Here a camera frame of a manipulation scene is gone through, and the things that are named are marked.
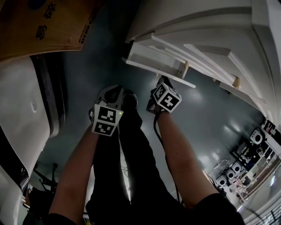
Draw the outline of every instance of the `white cabinet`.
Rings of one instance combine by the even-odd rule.
[[[277,47],[271,32],[263,36],[261,42],[253,26],[254,22],[261,24],[270,16],[263,14],[262,19],[258,16],[266,6],[270,7],[270,2],[274,2],[275,11],[281,15],[281,4],[277,0],[261,0],[265,2],[262,6],[248,1],[174,0],[168,3],[158,0],[156,7],[155,2],[145,1],[145,7],[140,7],[131,26],[127,39],[134,43],[127,63],[135,63],[190,87],[194,85],[188,82],[188,77],[183,80],[187,65],[228,86],[239,78],[238,90],[243,93],[240,97],[255,105],[275,125],[280,123],[281,75]],[[187,3],[195,8],[184,13]],[[169,7],[176,10],[170,10],[165,17],[163,12]],[[138,27],[141,18],[144,23]]]

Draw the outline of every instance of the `person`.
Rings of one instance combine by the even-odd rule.
[[[94,167],[95,184],[86,211],[92,224],[244,224],[235,207],[206,179],[195,153],[168,112],[158,118],[167,163],[183,207],[167,191],[156,168],[152,149],[141,130],[137,98],[123,97],[124,114],[111,137],[88,127],[59,180],[46,224],[80,224],[87,184]],[[120,164],[124,152],[130,184],[129,201]]]

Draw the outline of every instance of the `sleeve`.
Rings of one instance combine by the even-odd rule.
[[[44,225],[53,225],[53,224],[76,225],[70,219],[68,219],[60,214],[55,214],[55,213],[49,214],[44,219]]]
[[[198,224],[245,224],[236,208],[218,193],[204,198],[192,211]]]

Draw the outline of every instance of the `forearm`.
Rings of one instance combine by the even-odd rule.
[[[204,176],[188,140],[172,121],[169,113],[161,113],[158,126],[173,179],[188,208],[217,193]]]
[[[81,223],[97,140],[98,134],[92,133],[89,127],[66,163],[50,213]]]

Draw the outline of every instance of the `black pants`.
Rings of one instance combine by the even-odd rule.
[[[120,142],[128,167],[131,202],[120,164],[117,129],[111,137],[100,135],[94,156],[94,191],[86,205],[95,224],[168,224],[180,220],[184,208],[168,193],[156,168],[152,149],[141,130],[137,110],[124,112]]]

